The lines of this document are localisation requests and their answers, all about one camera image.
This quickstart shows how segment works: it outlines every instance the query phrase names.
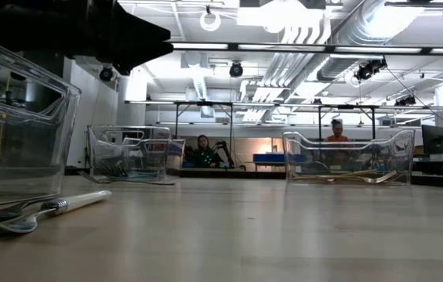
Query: computer monitor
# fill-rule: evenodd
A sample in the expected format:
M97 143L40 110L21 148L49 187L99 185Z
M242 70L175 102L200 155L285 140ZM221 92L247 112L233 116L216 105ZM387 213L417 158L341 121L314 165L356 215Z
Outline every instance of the computer monitor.
M423 152L425 154L443 154L443 128L422 125Z

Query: white handle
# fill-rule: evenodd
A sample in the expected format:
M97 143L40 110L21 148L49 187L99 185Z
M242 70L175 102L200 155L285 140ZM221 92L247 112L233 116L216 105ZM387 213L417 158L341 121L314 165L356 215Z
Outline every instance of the white handle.
M86 193L82 195L62 197L43 203L42 208L53 208L54 211L49 213L50 216L60 215L64 212L73 211L74 209L85 207L104 200L111 196L111 192L107 190L97 191L94 193Z
M88 204L93 204L98 201L104 200L111 196L111 192L108 190L97 191L94 193L86 193L76 196L62 197L61 200L66 201L67 209L64 212L73 211L74 209L84 207Z

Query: tabletop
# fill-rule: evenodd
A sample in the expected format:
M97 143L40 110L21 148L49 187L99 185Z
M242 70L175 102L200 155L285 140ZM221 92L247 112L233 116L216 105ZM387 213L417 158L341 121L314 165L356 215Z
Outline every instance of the tabletop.
M443 189L178 179L0 237L0 281L443 281Z

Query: woman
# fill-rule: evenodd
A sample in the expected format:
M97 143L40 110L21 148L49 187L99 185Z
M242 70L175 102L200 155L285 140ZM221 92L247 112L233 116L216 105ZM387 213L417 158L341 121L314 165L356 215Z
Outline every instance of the woman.
M343 125L341 121L333 119L331 121L332 135L325 139L326 142L348 142L349 139L343 136ZM329 150L325 154L325 163L328 165L344 165L350 160L350 154L344 150Z
M325 139L326 142L348 142L348 137L343 136L343 125L340 121L332 120L332 135Z
M194 166L196 168L218 168L223 162L219 154L209 146L207 136L200 135L197 138L197 146L198 148L194 151Z

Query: transparent plastic container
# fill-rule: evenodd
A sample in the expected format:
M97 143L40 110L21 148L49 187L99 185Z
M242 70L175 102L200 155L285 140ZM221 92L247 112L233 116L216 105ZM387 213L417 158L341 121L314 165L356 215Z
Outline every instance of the transparent plastic container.
M0 47L0 204L60 193L79 95Z
M172 143L168 128L89 126L90 174L119 180L161 181Z
M286 179L292 183L408 185L414 151L413 130L369 142L312 142L285 132Z
M167 174L179 175L183 163L185 139L173 139L169 142L167 154Z

